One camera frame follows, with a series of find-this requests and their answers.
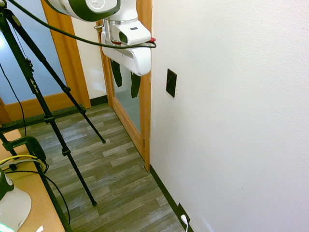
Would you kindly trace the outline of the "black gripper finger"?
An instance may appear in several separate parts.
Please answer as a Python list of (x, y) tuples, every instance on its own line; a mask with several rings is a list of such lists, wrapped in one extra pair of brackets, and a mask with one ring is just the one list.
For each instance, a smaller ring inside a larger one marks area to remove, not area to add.
[(140, 79), (141, 77), (131, 72), (131, 97), (137, 97), (140, 89)]
[(122, 75), (120, 71), (120, 64), (111, 59), (112, 73), (115, 79), (115, 83), (118, 87), (122, 86)]

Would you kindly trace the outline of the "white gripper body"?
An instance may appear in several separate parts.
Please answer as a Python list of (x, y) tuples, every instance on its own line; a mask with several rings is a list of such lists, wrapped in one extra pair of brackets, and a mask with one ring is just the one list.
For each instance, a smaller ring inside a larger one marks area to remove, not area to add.
[(105, 56), (124, 66), (138, 76), (148, 74), (151, 70), (150, 48), (107, 48), (102, 47)]

